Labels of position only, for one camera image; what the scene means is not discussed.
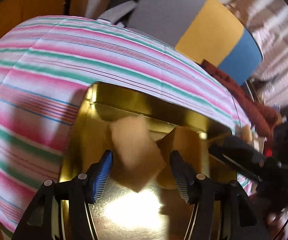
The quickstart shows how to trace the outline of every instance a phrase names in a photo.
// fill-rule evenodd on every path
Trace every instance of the white curtain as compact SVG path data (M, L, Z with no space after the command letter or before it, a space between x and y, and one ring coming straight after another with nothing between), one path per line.
M260 96L269 106L288 105L288 6L284 0L234 0L230 9L262 49L253 76L271 82Z

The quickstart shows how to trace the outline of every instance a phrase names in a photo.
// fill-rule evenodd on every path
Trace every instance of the curtain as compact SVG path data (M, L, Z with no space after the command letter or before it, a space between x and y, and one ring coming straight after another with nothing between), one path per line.
M253 74L268 81L260 96L269 106L288 105L288 5L284 0L234 0L229 8L263 52Z

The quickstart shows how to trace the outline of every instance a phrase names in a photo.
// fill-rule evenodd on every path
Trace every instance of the gray panel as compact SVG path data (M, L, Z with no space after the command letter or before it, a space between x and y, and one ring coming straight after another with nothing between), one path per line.
M175 46L206 0L140 0L128 27Z

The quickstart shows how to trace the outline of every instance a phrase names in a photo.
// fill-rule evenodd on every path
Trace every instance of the striped tablecloth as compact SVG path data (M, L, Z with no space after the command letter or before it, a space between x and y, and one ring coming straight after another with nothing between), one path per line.
M192 109L233 132L249 123L226 88L172 48L81 17L25 21L0 40L0 221L10 231L42 182L58 180L70 128L96 81Z

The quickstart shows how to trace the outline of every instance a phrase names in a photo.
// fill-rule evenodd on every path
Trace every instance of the yellow panel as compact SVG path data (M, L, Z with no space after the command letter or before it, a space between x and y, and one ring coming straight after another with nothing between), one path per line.
M218 66L243 35L239 20L218 0L206 0L175 49L197 63Z

